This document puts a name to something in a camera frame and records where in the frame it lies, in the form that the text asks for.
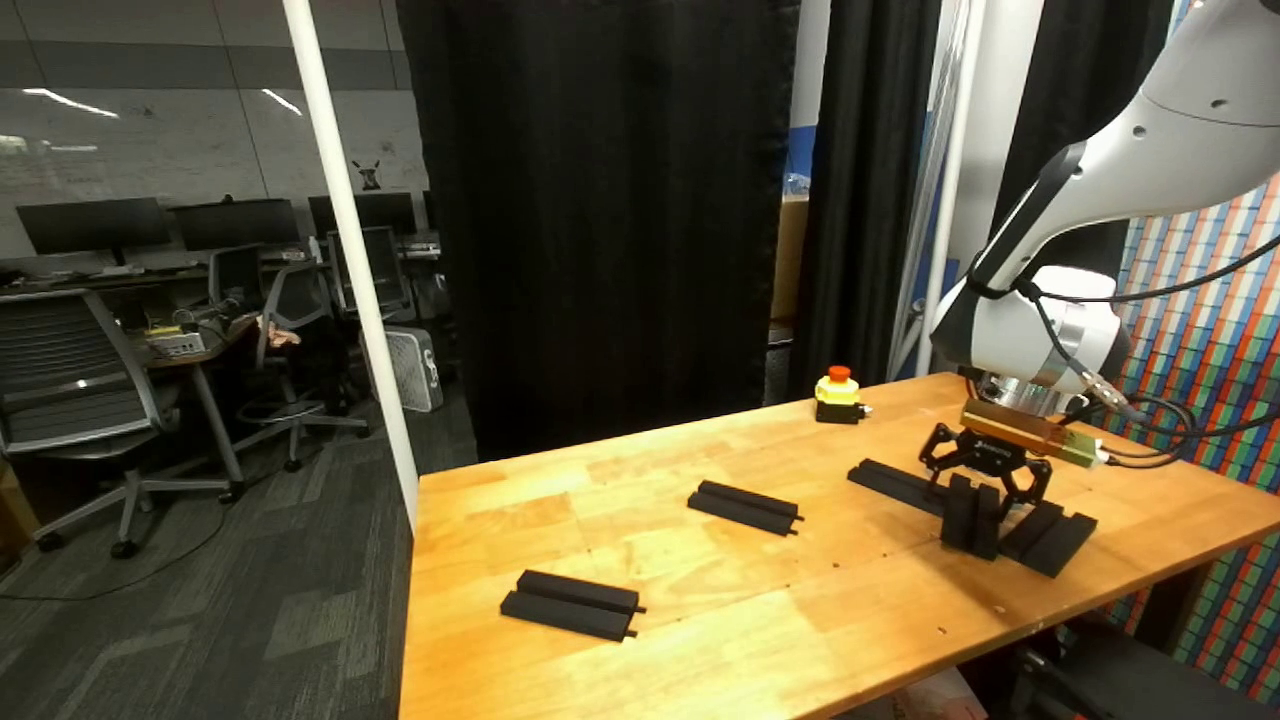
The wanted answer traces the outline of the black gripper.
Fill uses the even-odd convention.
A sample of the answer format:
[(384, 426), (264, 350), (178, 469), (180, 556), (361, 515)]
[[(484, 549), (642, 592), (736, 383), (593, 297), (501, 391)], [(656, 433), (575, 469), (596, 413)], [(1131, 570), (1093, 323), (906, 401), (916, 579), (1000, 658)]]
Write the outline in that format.
[(1006, 505), (1041, 505), (1050, 498), (1052, 464), (1029, 458), (1026, 447), (975, 433), (951, 433), (935, 426), (920, 447), (928, 479), (942, 479), (945, 469), (975, 469), (1006, 483), (1006, 501), (994, 483), (973, 487), (967, 475), (951, 475), (945, 494), (942, 542), (948, 549), (973, 549), (994, 561), (1000, 553)]

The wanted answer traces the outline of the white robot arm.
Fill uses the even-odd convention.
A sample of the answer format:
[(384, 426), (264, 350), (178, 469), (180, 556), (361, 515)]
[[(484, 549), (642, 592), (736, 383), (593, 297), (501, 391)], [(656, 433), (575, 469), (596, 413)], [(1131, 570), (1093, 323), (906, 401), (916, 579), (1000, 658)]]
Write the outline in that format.
[(1260, 83), (1274, 68), (1278, 0), (1192, 10), (1131, 101), (1041, 169), (945, 292), (934, 350), (994, 381), (994, 391), (973, 383), (960, 428), (942, 426), (920, 447), (948, 549), (1014, 553), (1052, 571), (1089, 542), (1098, 520), (1050, 505), (1050, 479), (1052, 458), (1108, 464), (1099, 441), (1061, 420), (1073, 401), (1131, 415), (1099, 378), (1120, 292), (1112, 275), (1041, 253), (1082, 230), (1192, 212), (1264, 185), (1280, 169), (1280, 93)]

